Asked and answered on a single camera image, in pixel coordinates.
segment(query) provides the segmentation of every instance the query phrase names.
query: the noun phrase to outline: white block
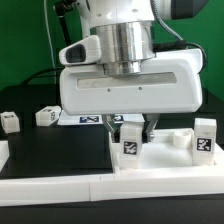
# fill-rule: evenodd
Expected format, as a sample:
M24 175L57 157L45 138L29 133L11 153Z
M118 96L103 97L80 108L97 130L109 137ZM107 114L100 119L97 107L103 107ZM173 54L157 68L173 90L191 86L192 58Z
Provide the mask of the white block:
M120 128L120 169L140 168L143 123L124 122Z
M20 131L19 119L14 112L2 113L1 123L6 134Z
M59 119L61 107L45 107L43 110L36 113L37 126L50 126Z
M214 165L216 120L195 119L193 165Z

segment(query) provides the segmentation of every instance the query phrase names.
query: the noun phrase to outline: black tabletop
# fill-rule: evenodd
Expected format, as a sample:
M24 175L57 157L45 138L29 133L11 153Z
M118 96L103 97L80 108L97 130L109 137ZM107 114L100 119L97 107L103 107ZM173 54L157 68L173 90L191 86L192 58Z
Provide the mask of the black tabletop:
M12 86L0 92L0 113L14 111L21 132L5 135L10 158L1 179L112 173L103 125L36 127L34 114L60 105L55 85ZM156 128L190 128L195 117L214 118L224 144L224 103L204 90L196 113L164 114ZM0 208L0 223L222 223L223 195L130 199Z

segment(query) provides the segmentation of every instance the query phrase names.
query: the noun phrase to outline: white platform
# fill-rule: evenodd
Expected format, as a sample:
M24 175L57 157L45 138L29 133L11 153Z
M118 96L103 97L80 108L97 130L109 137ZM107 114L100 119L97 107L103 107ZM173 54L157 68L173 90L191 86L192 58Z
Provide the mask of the white platform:
M172 146L173 131L155 131L141 169L120 170L113 160L113 174L1 180L0 206L224 193L222 149L216 145L214 166L192 166L191 149Z

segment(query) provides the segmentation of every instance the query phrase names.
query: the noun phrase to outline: green wall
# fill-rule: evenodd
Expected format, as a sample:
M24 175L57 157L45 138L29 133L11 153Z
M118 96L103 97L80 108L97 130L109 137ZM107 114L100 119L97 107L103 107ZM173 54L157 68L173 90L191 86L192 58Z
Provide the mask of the green wall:
M51 68L50 48L44 22L43 0L2 1L0 9L0 89L19 84L36 71ZM59 21L48 0L49 22L55 59L65 47ZM194 19L169 21L169 25L187 41L202 45L208 54L208 66L201 74L204 87L224 100L224 1L210 0ZM77 11L68 14L72 40L81 38ZM156 41L172 38L158 25Z

